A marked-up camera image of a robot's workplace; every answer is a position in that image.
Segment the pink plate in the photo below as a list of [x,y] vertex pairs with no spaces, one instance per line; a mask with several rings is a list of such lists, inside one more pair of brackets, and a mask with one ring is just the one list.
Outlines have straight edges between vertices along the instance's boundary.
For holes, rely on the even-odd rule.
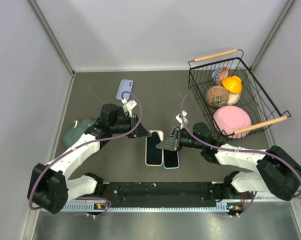
[[213,114],[213,123],[216,130],[229,139],[245,137],[250,133],[249,131],[240,134],[234,134],[234,132],[252,125],[249,114],[244,109],[234,105],[218,108]]

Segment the red patterned shell dish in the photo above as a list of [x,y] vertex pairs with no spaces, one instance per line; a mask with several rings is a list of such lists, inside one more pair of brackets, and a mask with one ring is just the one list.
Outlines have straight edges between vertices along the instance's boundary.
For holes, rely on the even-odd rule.
[[228,67],[220,67],[217,69],[217,85],[222,86],[222,81],[224,78],[229,76]]

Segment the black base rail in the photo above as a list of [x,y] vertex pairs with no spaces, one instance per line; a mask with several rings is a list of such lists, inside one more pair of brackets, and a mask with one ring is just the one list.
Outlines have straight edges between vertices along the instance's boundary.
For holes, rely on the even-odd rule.
[[239,193],[229,184],[212,182],[109,182],[78,199],[107,199],[114,208],[215,207],[223,200],[250,200],[253,193]]

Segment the lavender purple phone case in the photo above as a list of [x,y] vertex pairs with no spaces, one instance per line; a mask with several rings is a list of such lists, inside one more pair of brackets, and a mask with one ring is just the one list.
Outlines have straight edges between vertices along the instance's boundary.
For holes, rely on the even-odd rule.
[[[130,79],[122,79],[120,81],[117,94],[116,94],[116,99],[121,101],[122,100],[122,93],[123,92],[131,92],[133,88],[134,81]],[[129,93],[124,93],[123,94],[124,99],[128,100],[130,98]]]

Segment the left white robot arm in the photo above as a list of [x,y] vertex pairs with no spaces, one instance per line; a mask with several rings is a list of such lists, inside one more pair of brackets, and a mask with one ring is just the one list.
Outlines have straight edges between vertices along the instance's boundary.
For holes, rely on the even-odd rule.
[[37,164],[32,170],[27,193],[29,208],[42,208],[57,214],[70,200],[85,195],[95,199],[101,197],[104,192],[101,177],[89,172],[76,179],[70,179],[70,176],[109,141],[150,135],[141,124],[141,116],[132,112],[139,105],[136,100],[129,100],[123,106],[103,105],[100,117],[72,146],[47,164]]

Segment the blue patterned bowl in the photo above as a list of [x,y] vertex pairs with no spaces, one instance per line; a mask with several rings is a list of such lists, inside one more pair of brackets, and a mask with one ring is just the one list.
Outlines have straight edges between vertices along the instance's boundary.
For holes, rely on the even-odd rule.
[[218,85],[219,84],[219,75],[220,75],[220,73],[221,73],[221,71],[222,71],[222,67],[220,67],[220,68],[218,68],[218,69],[216,69],[213,73],[212,73],[212,80],[213,80],[213,82],[216,84],[216,85]]

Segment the yellow bowl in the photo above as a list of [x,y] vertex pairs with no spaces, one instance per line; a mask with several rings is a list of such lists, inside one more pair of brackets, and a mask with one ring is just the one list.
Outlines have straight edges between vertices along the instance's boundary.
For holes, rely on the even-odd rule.
[[236,75],[223,78],[222,85],[233,94],[240,94],[243,91],[242,80]]

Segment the white cream bowl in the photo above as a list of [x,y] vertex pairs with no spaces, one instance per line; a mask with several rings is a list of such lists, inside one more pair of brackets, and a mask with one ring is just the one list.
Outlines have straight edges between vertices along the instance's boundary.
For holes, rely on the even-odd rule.
[[241,94],[240,93],[229,92],[228,93],[228,102],[227,102],[227,105],[231,106],[231,105],[236,104],[240,100],[240,98],[241,98]]

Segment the brown patterned bowl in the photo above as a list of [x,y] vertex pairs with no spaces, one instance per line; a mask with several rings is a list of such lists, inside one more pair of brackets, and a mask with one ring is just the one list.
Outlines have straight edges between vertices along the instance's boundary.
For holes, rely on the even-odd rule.
[[210,87],[205,94],[205,101],[214,108],[221,108],[229,101],[229,91],[220,85]]

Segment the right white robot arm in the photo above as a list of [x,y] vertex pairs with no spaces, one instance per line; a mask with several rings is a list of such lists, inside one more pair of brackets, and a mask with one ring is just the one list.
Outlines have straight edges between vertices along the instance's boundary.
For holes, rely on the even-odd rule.
[[284,201],[300,196],[297,191],[301,190],[301,166],[279,146],[264,150],[235,147],[214,139],[209,127],[199,122],[192,130],[174,127],[172,134],[156,147],[174,152],[200,149],[209,163],[240,168],[224,179],[223,190],[230,198],[245,192],[271,193]]

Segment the teal ceramic plate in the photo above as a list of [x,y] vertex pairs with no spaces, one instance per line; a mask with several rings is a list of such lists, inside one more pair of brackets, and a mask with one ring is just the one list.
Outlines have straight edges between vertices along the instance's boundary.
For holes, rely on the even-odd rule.
[[82,134],[96,122],[93,118],[80,118],[71,123],[64,135],[63,135],[63,145],[66,149],[74,145],[82,136]]

